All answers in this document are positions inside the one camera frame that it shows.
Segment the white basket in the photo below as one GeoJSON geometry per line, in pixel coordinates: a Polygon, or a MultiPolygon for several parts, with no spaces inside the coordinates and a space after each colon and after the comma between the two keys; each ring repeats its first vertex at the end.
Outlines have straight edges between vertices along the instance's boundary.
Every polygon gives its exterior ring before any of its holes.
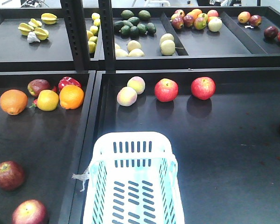
{"type": "Polygon", "coordinates": [[[184,224],[177,161],[164,135],[105,134],[87,170],[83,224],[184,224]]]}

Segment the red bell pepper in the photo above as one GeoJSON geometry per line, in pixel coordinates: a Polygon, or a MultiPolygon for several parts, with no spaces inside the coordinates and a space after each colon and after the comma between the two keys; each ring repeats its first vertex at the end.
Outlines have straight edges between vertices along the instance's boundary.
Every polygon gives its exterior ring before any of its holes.
{"type": "Polygon", "coordinates": [[[61,91],[63,87],[65,87],[66,85],[69,85],[69,84],[76,85],[80,88],[82,87],[82,85],[77,80],[75,80],[74,78],[63,77],[58,84],[59,91],[61,91]]]}

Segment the peach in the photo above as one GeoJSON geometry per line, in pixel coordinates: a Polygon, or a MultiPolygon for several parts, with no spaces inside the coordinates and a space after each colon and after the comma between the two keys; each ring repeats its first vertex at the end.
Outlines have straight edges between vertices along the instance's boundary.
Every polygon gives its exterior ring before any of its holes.
{"type": "Polygon", "coordinates": [[[130,106],[136,102],[137,92],[132,87],[123,87],[117,94],[117,102],[121,106],[130,106]]]}
{"type": "Polygon", "coordinates": [[[141,78],[139,76],[132,77],[127,82],[127,86],[132,87],[138,95],[143,93],[143,91],[145,90],[145,82],[144,82],[143,78],[141,78]]]}

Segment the display shelf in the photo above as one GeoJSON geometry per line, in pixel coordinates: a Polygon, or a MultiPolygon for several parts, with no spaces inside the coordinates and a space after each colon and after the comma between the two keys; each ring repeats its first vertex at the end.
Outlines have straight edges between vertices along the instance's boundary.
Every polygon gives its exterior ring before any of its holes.
{"type": "MultiPolygon", "coordinates": [[[[120,14],[126,8],[113,8],[112,15],[114,20],[120,18],[120,14]]],[[[162,26],[159,26],[168,33],[172,33],[177,37],[176,41],[184,46],[185,54],[176,54],[173,56],[161,56],[156,44],[159,41],[159,35],[155,37],[157,40],[150,41],[146,45],[146,39],[141,37],[138,41],[143,41],[142,47],[148,49],[145,57],[118,57],[115,60],[115,70],[129,69],[196,69],[196,68],[234,68],[234,67],[266,67],[268,62],[272,67],[280,66],[280,44],[275,43],[277,47],[274,50],[264,48],[263,34],[256,40],[255,37],[245,33],[241,26],[234,22],[234,17],[242,11],[249,11],[251,14],[260,14],[264,16],[264,24],[260,30],[270,21],[272,24],[280,27],[280,13],[271,7],[150,7],[150,8],[132,8],[135,16],[140,10],[148,10],[153,20],[160,18],[162,26]],[[198,31],[194,28],[176,31],[168,26],[171,15],[177,9],[183,9],[186,13],[194,8],[200,8],[203,12],[215,9],[222,15],[224,23],[219,33],[212,33],[208,28],[198,31]]],[[[114,35],[115,42],[126,44],[130,38],[123,39],[120,35],[114,35]]],[[[111,61],[112,58],[106,59],[105,63],[111,61]]]]}
{"type": "Polygon", "coordinates": [[[17,161],[27,174],[25,183],[15,191],[0,189],[0,224],[11,223],[13,211],[28,199],[44,203],[49,224],[68,223],[58,221],[61,207],[71,208],[71,203],[63,203],[63,197],[70,197],[74,191],[66,189],[66,182],[71,181],[80,161],[94,78],[95,71],[0,72],[0,96],[9,89],[19,89],[28,95],[28,106],[19,115],[8,115],[0,108],[0,163],[17,161]],[[45,78],[58,85],[64,76],[82,84],[83,106],[65,110],[58,105],[51,112],[29,108],[34,100],[27,90],[30,81],[45,78]]]}
{"type": "MultiPolygon", "coordinates": [[[[98,71],[83,147],[110,132],[160,132],[177,158],[186,224],[280,224],[279,124],[280,68],[98,71]],[[132,106],[120,106],[116,96],[133,76],[146,88],[132,106]],[[202,76],[216,82],[206,101],[190,91],[202,76]],[[162,78],[178,83],[174,101],[154,96],[162,78]]],[[[77,183],[70,223],[83,216],[85,192],[77,183]]]]}
{"type": "MultiPolygon", "coordinates": [[[[85,17],[86,26],[92,20],[85,17]]],[[[102,43],[98,37],[98,48],[102,43]]],[[[97,54],[90,55],[90,67],[98,68],[97,54]]],[[[21,8],[0,9],[0,71],[22,70],[74,70],[75,65],[69,44],[63,11],[60,8],[21,8]],[[27,37],[21,35],[18,26],[21,22],[28,23],[30,18],[39,19],[42,13],[50,12],[58,17],[54,25],[43,23],[42,28],[49,31],[45,41],[28,43],[27,37]]]]}

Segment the orange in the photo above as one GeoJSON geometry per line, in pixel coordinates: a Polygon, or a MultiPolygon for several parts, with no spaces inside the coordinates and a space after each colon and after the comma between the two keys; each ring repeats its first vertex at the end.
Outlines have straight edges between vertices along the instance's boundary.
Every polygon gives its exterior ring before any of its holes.
{"type": "Polygon", "coordinates": [[[52,90],[42,90],[37,98],[37,107],[42,111],[53,111],[57,108],[59,96],[52,90]]]}
{"type": "Polygon", "coordinates": [[[84,91],[76,85],[66,85],[61,89],[59,99],[64,109],[77,109],[84,101],[84,91]]]}
{"type": "Polygon", "coordinates": [[[187,15],[191,15],[194,18],[194,20],[197,19],[198,16],[196,12],[189,12],[187,15]]]}
{"type": "Polygon", "coordinates": [[[8,90],[0,96],[1,109],[10,115],[21,113],[27,104],[28,97],[20,90],[8,90]]]}

